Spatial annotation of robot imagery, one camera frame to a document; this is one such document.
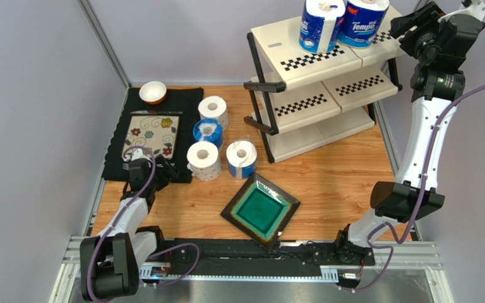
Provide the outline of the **dotted white paper roll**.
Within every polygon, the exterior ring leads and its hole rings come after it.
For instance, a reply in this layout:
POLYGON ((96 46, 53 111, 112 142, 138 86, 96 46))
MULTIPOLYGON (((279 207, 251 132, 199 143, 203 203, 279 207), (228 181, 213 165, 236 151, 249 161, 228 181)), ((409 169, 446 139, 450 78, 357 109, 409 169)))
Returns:
POLYGON ((218 148, 211 142, 199 141, 192 144, 186 155, 187 168, 193 177, 201 181, 212 181, 221 172, 218 148))

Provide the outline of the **Tempo paper roll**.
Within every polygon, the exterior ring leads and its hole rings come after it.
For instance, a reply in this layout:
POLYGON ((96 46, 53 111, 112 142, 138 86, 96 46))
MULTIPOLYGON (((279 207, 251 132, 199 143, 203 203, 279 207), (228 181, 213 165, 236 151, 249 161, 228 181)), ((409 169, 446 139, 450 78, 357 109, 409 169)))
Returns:
POLYGON ((389 6, 389 0, 348 0, 338 41, 358 49, 369 47, 389 6))

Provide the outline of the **blue paper roll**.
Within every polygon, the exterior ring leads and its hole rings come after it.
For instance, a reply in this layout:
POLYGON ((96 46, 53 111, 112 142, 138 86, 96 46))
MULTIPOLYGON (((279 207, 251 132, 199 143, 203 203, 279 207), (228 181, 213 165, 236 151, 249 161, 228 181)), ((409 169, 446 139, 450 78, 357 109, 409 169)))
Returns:
POLYGON ((218 150, 221 150, 224 144, 224 128, 215 119, 202 119, 193 127, 193 138, 196 142, 213 143, 218 150))

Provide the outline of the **dark blue roll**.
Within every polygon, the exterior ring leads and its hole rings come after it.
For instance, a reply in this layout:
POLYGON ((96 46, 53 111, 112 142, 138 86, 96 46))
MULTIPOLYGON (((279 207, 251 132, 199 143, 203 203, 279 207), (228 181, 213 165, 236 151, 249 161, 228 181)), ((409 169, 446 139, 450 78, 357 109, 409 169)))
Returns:
POLYGON ((306 0, 299 30, 301 49, 312 54, 331 52, 337 44, 344 15, 344 1, 306 0))

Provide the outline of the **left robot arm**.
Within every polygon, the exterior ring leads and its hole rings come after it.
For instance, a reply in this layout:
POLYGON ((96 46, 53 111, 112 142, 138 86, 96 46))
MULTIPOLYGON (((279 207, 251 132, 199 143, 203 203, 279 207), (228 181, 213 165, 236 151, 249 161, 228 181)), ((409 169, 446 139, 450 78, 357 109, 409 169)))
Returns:
POLYGON ((137 293, 139 269, 162 246, 158 226, 141 227, 160 191, 179 177, 179 171, 162 155, 153 162, 131 160, 129 179, 119 208, 95 237, 80 244, 81 295, 89 302, 109 302, 137 293))

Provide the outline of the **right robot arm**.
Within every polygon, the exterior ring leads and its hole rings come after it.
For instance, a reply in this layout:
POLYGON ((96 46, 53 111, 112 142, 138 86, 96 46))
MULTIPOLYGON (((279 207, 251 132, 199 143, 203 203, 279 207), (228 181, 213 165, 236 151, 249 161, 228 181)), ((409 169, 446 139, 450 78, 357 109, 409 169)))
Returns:
POLYGON ((337 234, 334 256, 355 264, 371 254, 372 242, 399 224, 414 222, 444 203, 438 194, 438 164, 448 125, 465 89, 460 70, 485 28, 485 3, 463 1, 445 13, 436 3, 394 18, 390 34, 417 60, 410 80, 412 124, 406 153, 392 182, 380 181, 371 193, 370 209, 337 234))

